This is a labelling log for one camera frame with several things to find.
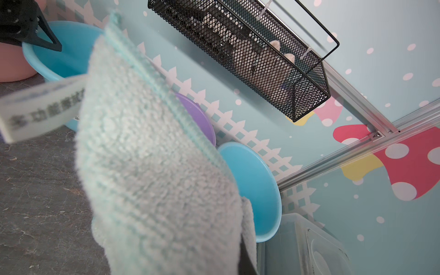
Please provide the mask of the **light green cloth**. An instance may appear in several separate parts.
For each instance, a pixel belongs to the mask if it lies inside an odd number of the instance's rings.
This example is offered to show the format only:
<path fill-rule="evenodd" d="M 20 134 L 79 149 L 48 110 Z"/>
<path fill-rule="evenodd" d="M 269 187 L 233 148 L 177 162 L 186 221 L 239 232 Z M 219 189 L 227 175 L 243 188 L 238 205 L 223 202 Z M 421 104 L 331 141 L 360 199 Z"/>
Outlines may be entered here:
<path fill-rule="evenodd" d="M 1 98 L 7 143 L 44 134 L 29 115 L 84 86 L 76 169 L 113 275 L 238 275 L 241 236 L 257 271 L 251 202 L 114 12 L 88 72 Z"/>

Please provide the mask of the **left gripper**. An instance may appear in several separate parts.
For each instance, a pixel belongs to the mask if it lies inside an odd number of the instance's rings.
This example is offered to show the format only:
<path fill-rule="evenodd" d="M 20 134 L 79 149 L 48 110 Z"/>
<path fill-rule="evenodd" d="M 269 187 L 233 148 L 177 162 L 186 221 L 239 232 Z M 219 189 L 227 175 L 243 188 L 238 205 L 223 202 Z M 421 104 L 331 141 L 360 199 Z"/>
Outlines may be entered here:
<path fill-rule="evenodd" d="M 27 43 L 62 51 L 61 42 L 36 1 L 1 1 L 1 42 L 16 46 Z"/>

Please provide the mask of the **pink bucket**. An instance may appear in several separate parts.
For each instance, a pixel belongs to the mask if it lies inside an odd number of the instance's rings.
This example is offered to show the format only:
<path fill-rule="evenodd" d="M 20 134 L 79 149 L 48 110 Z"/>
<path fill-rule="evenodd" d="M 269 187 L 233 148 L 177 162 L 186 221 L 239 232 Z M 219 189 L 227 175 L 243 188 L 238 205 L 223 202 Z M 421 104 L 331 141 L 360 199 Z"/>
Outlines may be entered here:
<path fill-rule="evenodd" d="M 36 1 L 41 11 L 46 1 Z M 1 82 L 9 83 L 28 79 L 37 72 L 29 65 L 22 51 L 22 45 L 10 45 L 1 42 Z"/>

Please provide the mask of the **purple bucket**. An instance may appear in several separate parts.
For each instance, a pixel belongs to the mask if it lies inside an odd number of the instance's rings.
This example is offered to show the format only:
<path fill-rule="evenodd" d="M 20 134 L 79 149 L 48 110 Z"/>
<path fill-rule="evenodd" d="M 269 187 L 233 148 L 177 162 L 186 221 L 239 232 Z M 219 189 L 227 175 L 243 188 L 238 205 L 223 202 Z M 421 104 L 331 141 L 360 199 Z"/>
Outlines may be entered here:
<path fill-rule="evenodd" d="M 182 105 L 185 107 L 187 112 L 190 114 L 192 119 L 196 122 L 196 124 L 201 129 L 201 131 L 212 143 L 212 145 L 216 146 L 217 140 L 215 136 L 214 127 L 210 119 L 205 114 L 205 112 L 201 109 L 201 107 L 184 95 L 181 95 L 179 93 L 176 93 L 175 95 L 180 100 Z"/>

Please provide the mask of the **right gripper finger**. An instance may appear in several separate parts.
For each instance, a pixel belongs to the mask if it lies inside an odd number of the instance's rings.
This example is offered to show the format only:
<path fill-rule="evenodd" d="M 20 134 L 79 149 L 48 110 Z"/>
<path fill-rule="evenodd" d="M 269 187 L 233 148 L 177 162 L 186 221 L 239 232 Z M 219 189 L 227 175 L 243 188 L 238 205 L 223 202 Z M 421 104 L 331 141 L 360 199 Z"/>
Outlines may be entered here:
<path fill-rule="evenodd" d="M 256 268 L 251 262 L 249 253 L 246 249 L 245 241 L 243 236 L 241 236 L 240 243 L 240 256 L 238 263 L 238 274 L 239 275 L 257 275 Z"/>

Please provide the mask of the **teal bucket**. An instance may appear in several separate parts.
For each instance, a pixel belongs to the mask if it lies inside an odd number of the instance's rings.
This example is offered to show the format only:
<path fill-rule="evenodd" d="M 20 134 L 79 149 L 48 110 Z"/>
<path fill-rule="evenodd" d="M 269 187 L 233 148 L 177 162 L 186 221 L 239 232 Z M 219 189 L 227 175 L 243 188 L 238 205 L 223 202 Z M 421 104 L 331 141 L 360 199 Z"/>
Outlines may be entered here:
<path fill-rule="evenodd" d="M 259 154 L 241 143 L 227 142 L 218 152 L 230 168 L 240 196 L 252 204 L 256 242 L 270 240 L 282 216 L 281 195 L 271 170 Z"/>
<path fill-rule="evenodd" d="M 26 61 L 44 81 L 61 81 L 87 73 L 94 44 L 103 31 L 96 27 L 72 21 L 53 21 L 49 27 L 61 44 L 61 51 L 24 43 L 22 51 Z M 62 125 L 77 131 L 78 112 L 84 98 L 84 86 L 59 96 L 48 105 L 29 115 L 29 125 L 38 132 L 49 132 Z"/>

